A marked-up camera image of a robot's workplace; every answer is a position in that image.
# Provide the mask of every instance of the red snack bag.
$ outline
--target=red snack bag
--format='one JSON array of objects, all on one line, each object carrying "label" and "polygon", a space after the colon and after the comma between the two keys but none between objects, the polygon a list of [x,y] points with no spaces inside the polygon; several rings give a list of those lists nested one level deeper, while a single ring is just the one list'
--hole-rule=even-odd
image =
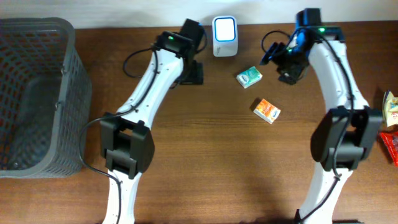
[{"label": "red snack bag", "polygon": [[394,164],[398,167],[398,131],[393,133],[380,133],[380,137],[387,146]]}]

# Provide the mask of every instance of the gray bin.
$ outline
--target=gray bin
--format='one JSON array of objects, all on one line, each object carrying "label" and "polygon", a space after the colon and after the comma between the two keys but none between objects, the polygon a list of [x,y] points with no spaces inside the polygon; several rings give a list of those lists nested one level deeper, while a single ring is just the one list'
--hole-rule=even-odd
[{"label": "gray bin", "polygon": [[88,120],[91,82],[74,45],[63,19],[0,20],[0,178],[81,169],[78,131]]}]

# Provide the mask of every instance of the wooden table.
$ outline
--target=wooden table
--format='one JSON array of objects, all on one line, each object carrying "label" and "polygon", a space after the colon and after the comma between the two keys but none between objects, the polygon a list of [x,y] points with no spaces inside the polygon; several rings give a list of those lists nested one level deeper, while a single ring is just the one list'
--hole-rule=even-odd
[{"label": "wooden table", "polygon": [[[398,22],[339,25],[356,83],[369,104],[380,108],[384,91],[398,94]],[[275,223],[293,218],[313,175],[310,136],[325,105],[313,70],[290,86],[277,80],[275,65],[257,66],[263,54],[260,40],[274,29],[292,32],[294,25],[239,26],[235,57],[214,58],[210,39],[196,57],[204,64],[205,84],[169,91],[152,128],[154,160],[139,183],[138,223]],[[179,28],[76,31],[76,49],[93,81],[91,119],[124,103],[139,80],[123,74],[123,60],[148,47],[163,30]],[[281,40],[285,37],[272,35],[266,44]],[[132,58],[130,71],[143,73],[149,57]],[[235,76],[253,65],[264,77],[245,90]],[[282,110],[274,124],[249,109],[257,97]],[[88,131],[86,155],[88,163],[106,170],[98,127]],[[0,222],[101,222],[108,183],[87,169],[67,179],[1,179]],[[397,192],[398,168],[385,147],[375,143],[369,159],[345,185],[333,218],[396,223]]]}]

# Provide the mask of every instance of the cable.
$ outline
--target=cable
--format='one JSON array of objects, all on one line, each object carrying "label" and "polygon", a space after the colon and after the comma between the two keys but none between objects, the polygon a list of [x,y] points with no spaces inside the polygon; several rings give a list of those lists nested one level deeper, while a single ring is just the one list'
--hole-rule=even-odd
[{"label": "cable", "polygon": [[129,73],[127,72],[127,70],[126,70],[126,65],[127,65],[127,62],[129,61],[129,59],[130,59],[132,56],[134,56],[134,55],[136,55],[136,54],[139,54],[139,53],[142,53],[142,52],[145,52],[145,51],[148,51],[148,50],[152,50],[152,49],[151,49],[151,48],[148,48],[148,49],[138,50],[138,51],[136,51],[136,52],[134,52],[134,53],[131,53],[131,54],[124,60],[124,62],[123,62],[123,72],[124,72],[128,77],[130,77],[130,78],[141,78],[141,77],[142,77],[142,75],[131,75],[131,74],[129,74]]},{"label": "cable", "polygon": [[327,44],[327,46],[330,49],[330,52],[332,53],[333,57],[335,58],[336,63],[339,65],[339,67],[340,67],[341,71],[343,72],[343,75],[345,76],[345,79],[347,81],[348,92],[349,92],[349,97],[350,97],[349,100],[350,100],[350,104],[351,104],[351,108],[350,108],[350,111],[349,111],[349,114],[348,114],[348,119],[345,122],[344,128],[343,128],[342,132],[339,135],[338,142],[336,143],[336,146],[335,146],[335,151],[333,152],[333,173],[335,175],[335,181],[334,181],[333,185],[330,187],[328,193],[323,198],[323,200],[319,203],[319,205],[317,205],[310,213],[308,213],[304,218],[301,219],[300,222],[303,222],[304,220],[306,220],[308,217],[310,217],[312,214],[314,214],[319,208],[321,208],[325,204],[325,202],[328,200],[329,196],[331,195],[331,193],[335,189],[337,183],[340,181],[341,174],[339,174],[337,172],[337,152],[338,152],[338,148],[340,147],[341,143],[343,142],[343,139],[344,139],[344,136],[346,134],[347,128],[348,128],[349,124],[351,123],[352,117],[354,115],[354,95],[353,95],[353,89],[351,87],[351,81],[349,79],[347,71],[345,70],[345,68],[344,68],[344,66],[343,66],[343,64],[341,62],[341,59],[337,56],[337,53],[335,52],[335,50],[333,49],[333,47],[331,46],[329,41],[323,35],[319,34],[318,32],[316,32],[316,31],[314,31],[312,29],[309,29],[307,27],[300,27],[300,28],[296,29],[294,31],[294,33],[290,36],[289,43],[286,44],[284,49],[281,50],[280,52],[272,54],[269,57],[269,60],[272,60],[272,57],[276,57],[276,56],[284,54],[286,52],[286,50],[287,50],[287,47],[289,46],[289,44],[293,40],[294,36],[300,30],[307,30],[307,31],[311,32],[312,34],[314,34],[315,36],[317,36],[319,39],[321,39],[322,41],[324,41]]},{"label": "cable", "polygon": [[203,29],[203,35],[205,36],[205,44],[201,49],[197,50],[197,54],[202,52],[207,47],[207,33],[204,27],[202,27],[202,29]]},{"label": "cable", "polygon": [[287,38],[290,40],[290,35],[289,35],[288,33],[284,32],[284,31],[281,31],[281,30],[273,30],[273,31],[268,32],[268,33],[262,38],[262,40],[261,40],[261,49],[262,49],[265,53],[267,53],[267,51],[266,51],[266,49],[264,48],[264,41],[265,41],[265,39],[266,39],[270,34],[274,34],[274,33],[284,34],[284,35],[287,36]]},{"label": "cable", "polygon": [[158,62],[158,58],[157,58],[156,49],[150,49],[150,50],[152,50],[153,53],[154,53],[154,55],[155,55],[155,70],[154,70],[154,76],[152,77],[152,80],[150,81],[150,83],[149,83],[147,89],[145,90],[145,92],[144,92],[143,96],[140,98],[140,100],[139,100],[134,106],[131,106],[131,108],[128,109],[127,111],[125,111],[125,112],[117,113],[116,115],[113,115],[113,116],[102,117],[102,118],[96,118],[96,119],[94,119],[94,120],[92,120],[92,121],[86,123],[86,124],[79,130],[79,134],[78,134],[78,143],[79,143],[78,149],[79,149],[79,158],[80,158],[81,163],[82,163],[85,167],[89,168],[90,170],[92,170],[92,171],[94,171],[94,172],[96,172],[96,173],[98,173],[98,174],[102,174],[102,175],[104,175],[104,176],[106,176],[106,177],[109,177],[110,179],[114,180],[115,183],[116,183],[116,185],[118,186],[118,192],[119,192],[119,193],[118,193],[118,194],[119,194],[119,199],[118,199],[118,200],[119,200],[119,210],[118,210],[118,219],[116,220],[116,224],[119,224],[119,221],[120,221],[120,214],[121,214],[121,207],[122,207],[121,182],[120,182],[116,177],[114,177],[114,176],[112,176],[112,175],[109,175],[109,174],[107,174],[107,173],[105,173],[105,172],[103,172],[103,171],[101,171],[101,170],[99,170],[99,169],[96,169],[96,168],[90,166],[89,164],[87,164],[87,163],[85,162],[85,160],[83,159],[83,155],[82,155],[83,150],[82,150],[82,148],[81,148],[81,147],[82,147],[82,145],[81,145],[81,139],[82,139],[83,134],[85,133],[85,131],[86,131],[91,125],[95,124],[95,123],[98,122],[98,121],[103,121],[103,120],[106,120],[106,119],[119,118],[119,117],[122,117],[122,116],[124,116],[124,115],[126,115],[126,114],[129,114],[129,113],[133,112],[134,110],[136,110],[136,109],[141,105],[141,103],[145,100],[145,97],[148,95],[149,90],[151,89],[152,85],[153,85],[154,82],[155,82],[155,78],[156,78],[156,75],[157,75],[157,73],[158,73],[158,68],[159,68],[159,62]]}]

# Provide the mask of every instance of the black cable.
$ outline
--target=black cable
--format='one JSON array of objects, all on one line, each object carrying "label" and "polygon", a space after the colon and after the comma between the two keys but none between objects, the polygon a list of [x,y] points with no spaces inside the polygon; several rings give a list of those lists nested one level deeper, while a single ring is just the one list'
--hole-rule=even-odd
[{"label": "black cable", "polygon": [[261,48],[262,48],[262,50],[263,50],[265,53],[267,53],[267,50],[264,48],[264,41],[265,41],[265,39],[266,39],[270,34],[274,34],[274,33],[284,34],[284,35],[287,36],[287,38],[290,40],[290,35],[289,35],[288,33],[284,32],[284,31],[281,31],[281,30],[273,30],[273,31],[268,32],[268,33],[262,38],[262,40],[261,40]]},{"label": "black cable", "polygon": [[85,167],[89,168],[90,170],[92,170],[92,171],[94,171],[94,172],[96,172],[96,173],[98,173],[98,174],[102,174],[102,175],[104,175],[104,176],[106,176],[106,177],[109,177],[110,179],[114,180],[115,183],[116,183],[116,185],[118,186],[118,192],[119,192],[119,199],[118,199],[118,200],[119,200],[119,210],[118,210],[118,219],[116,220],[116,224],[119,223],[120,214],[121,214],[121,207],[122,207],[121,182],[120,182],[116,177],[114,177],[114,176],[112,176],[112,175],[109,175],[109,174],[107,174],[107,173],[105,173],[105,172],[103,172],[103,171],[101,171],[101,170],[99,170],[99,169],[96,169],[96,168],[90,166],[89,164],[87,164],[87,163],[85,162],[85,160],[83,159],[83,155],[82,155],[83,150],[82,150],[82,148],[81,148],[81,147],[82,147],[82,145],[81,145],[81,139],[82,139],[83,134],[85,133],[85,131],[86,131],[91,125],[95,124],[95,123],[98,122],[98,121],[103,121],[103,120],[106,120],[106,119],[119,118],[119,117],[122,117],[122,116],[124,116],[124,115],[126,115],[126,114],[129,114],[129,113],[133,112],[135,109],[137,109],[137,108],[141,105],[141,103],[145,100],[145,97],[148,95],[149,90],[151,89],[152,85],[153,85],[154,82],[155,82],[155,78],[156,78],[156,75],[157,75],[157,73],[158,73],[158,68],[159,68],[159,63],[158,63],[158,58],[157,58],[156,49],[150,49],[150,50],[152,50],[152,51],[154,52],[154,55],[155,55],[155,70],[154,70],[154,75],[153,75],[153,77],[152,77],[152,80],[150,81],[150,83],[149,83],[147,89],[145,90],[145,92],[144,92],[143,96],[140,98],[140,100],[139,100],[134,106],[131,106],[131,108],[130,108],[129,110],[127,110],[127,111],[125,111],[125,112],[123,112],[123,113],[118,113],[118,114],[116,114],[116,115],[108,116],[108,117],[96,118],[96,119],[94,119],[94,120],[92,120],[92,121],[86,123],[86,124],[80,129],[79,134],[78,134],[78,143],[79,143],[78,149],[79,149],[79,158],[80,158],[81,163],[82,163]]},{"label": "black cable", "polygon": [[207,47],[207,33],[204,27],[202,27],[202,29],[203,29],[203,35],[205,36],[205,44],[200,50],[197,50],[197,54],[202,52]]},{"label": "black cable", "polygon": [[332,53],[333,57],[335,58],[337,64],[339,65],[339,67],[340,67],[341,71],[343,72],[343,75],[345,76],[345,79],[347,81],[348,92],[349,92],[349,97],[350,97],[349,100],[350,100],[350,104],[351,104],[351,108],[350,108],[350,111],[349,111],[349,114],[348,114],[348,119],[345,122],[344,128],[343,128],[342,132],[339,135],[338,142],[336,143],[336,146],[335,146],[335,151],[333,152],[333,173],[335,175],[335,181],[334,181],[333,185],[330,187],[330,190],[328,191],[326,196],[319,203],[319,205],[316,206],[309,214],[307,214],[304,218],[301,219],[301,222],[303,222],[308,217],[310,217],[312,214],[314,214],[319,208],[321,208],[323,206],[323,204],[325,204],[325,202],[328,200],[329,196],[331,195],[332,191],[336,187],[338,181],[340,181],[341,174],[339,174],[337,172],[337,152],[338,152],[338,148],[341,145],[341,142],[343,142],[343,139],[344,139],[344,136],[346,134],[347,128],[348,128],[349,124],[351,123],[352,117],[354,115],[354,95],[353,95],[353,89],[351,87],[351,81],[350,81],[350,79],[348,77],[346,69],[344,68],[344,66],[343,66],[343,64],[341,62],[341,59],[337,56],[337,53],[335,52],[333,47],[330,45],[329,41],[323,35],[319,34],[318,32],[316,32],[316,31],[314,31],[312,29],[309,29],[307,27],[300,27],[300,28],[296,29],[295,32],[290,36],[289,43],[286,44],[285,48],[283,50],[281,50],[280,52],[272,54],[269,57],[269,60],[272,60],[272,57],[276,57],[276,56],[284,54],[287,51],[287,48],[288,48],[289,44],[291,43],[291,41],[293,40],[294,36],[300,30],[307,30],[307,31],[311,32],[312,34],[314,34],[315,36],[317,36],[319,39],[321,39],[322,41],[324,41],[327,44],[327,46],[329,47],[330,52]]},{"label": "black cable", "polygon": [[131,54],[124,60],[124,62],[123,62],[123,72],[124,72],[128,77],[130,77],[130,78],[141,78],[141,77],[142,77],[142,75],[131,75],[131,74],[129,74],[129,73],[127,72],[127,70],[126,70],[126,65],[127,65],[129,59],[130,59],[132,56],[134,56],[134,55],[136,55],[136,54],[139,54],[139,53],[142,53],[142,52],[145,52],[145,51],[148,51],[148,50],[152,50],[152,49],[151,49],[151,48],[148,48],[148,49],[138,50],[138,51],[136,51],[136,52],[134,52],[134,53],[131,53]]}]

